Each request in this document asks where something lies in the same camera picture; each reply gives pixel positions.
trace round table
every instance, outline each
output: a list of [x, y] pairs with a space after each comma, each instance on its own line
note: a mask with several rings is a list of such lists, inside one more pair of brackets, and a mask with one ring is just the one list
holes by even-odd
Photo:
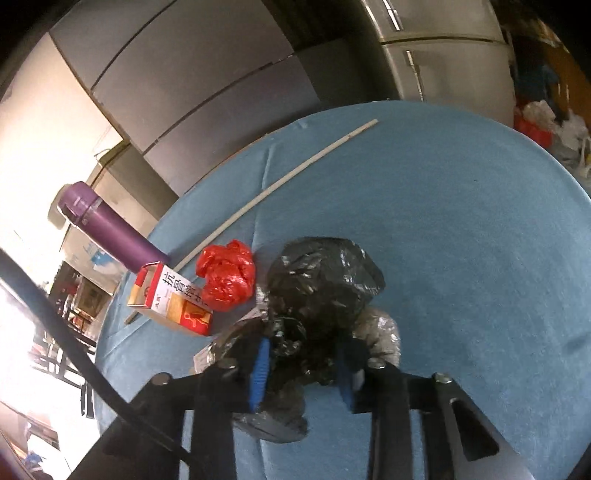
[[[217, 240], [250, 245], [265, 280], [302, 236], [350, 238], [384, 272], [376, 305], [398, 322], [404, 371], [449, 372], [537, 480], [567, 476], [591, 440], [591, 202], [523, 135], [454, 109], [375, 102], [317, 113], [211, 172], [150, 236], [173, 263], [261, 190], [360, 125], [379, 123], [289, 181]], [[194, 279], [194, 263], [182, 272]], [[206, 338], [142, 317], [125, 326], [132, 278], [105, 320], [96, 363], [128, 400], [157, 372], [189, 373]], [[214, 318], [220, 331], [244, 305]], [[369, 417], [335, 388], [306, 392], [310, 433], [275, 445], [236, 432], [241, 480], [358, 480]], [[104, 430], [113, 412], [97, 402]]]

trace red and white box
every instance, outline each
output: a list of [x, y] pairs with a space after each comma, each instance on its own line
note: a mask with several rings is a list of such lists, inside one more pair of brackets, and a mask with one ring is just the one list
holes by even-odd
[[201, 289], [162, 262], [140, 269], [127, 305], [166, 327], [209, 334], [212, 310], [201, 300]]

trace metal bolt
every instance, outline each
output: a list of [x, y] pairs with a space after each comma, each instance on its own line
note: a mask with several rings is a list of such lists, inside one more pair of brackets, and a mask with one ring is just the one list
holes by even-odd
[[168, 374], [166, 372], [160, 372], [159, 374], [155, 374], [152, 377], [151, 382], [153, 385], [158, 385], [159, 387], [161, 387], [162, 385], [167, 385], [172, 379], [173, 376], [171, 374]]
[[368, 360], [368, 367], [370, 368], [384, 368], [386, 361], [383, 358], [372, 357]]
[[216, 365], [224, 370], [232, 370], [238, 366], [238, 361], [235, 358], [222, 358], [217, 361]]
[[434, 374], [433, 378], [435, 379], [435, 381], [437, 383], [443, 383], [443, 384], [447, 384], [447, 383], [452, 383], [452, 378], [449, 376], [449, 374]]

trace purple thermos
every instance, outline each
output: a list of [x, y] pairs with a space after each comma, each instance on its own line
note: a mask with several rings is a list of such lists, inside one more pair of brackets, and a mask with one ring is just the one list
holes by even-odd
[[58, 206], [74, 226], [133, 273], [146, 263], [170, 262], [168, 255], [148, 242], [83, 181], [68, 187]]

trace wire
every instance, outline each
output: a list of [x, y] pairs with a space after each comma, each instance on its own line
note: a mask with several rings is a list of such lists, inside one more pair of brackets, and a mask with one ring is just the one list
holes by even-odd
[[69, 360], [80, 374], [92, 386], [98, 396], [131, 427], [139, 430], [153, 441], [175, 453], [179, 459], [190, 467], [199, 467], [196, 459], [180, 444], [149, 424], [129, 405], [99, 372], [94, 363], [85, 354], [78, 341], [70, 333], [70, 329], [53, 310], [47, 298], [33, 283], [27, 274], [8, 254], [0, 249], [0, 279], [30, 308], [47, 331], [66, 353]]

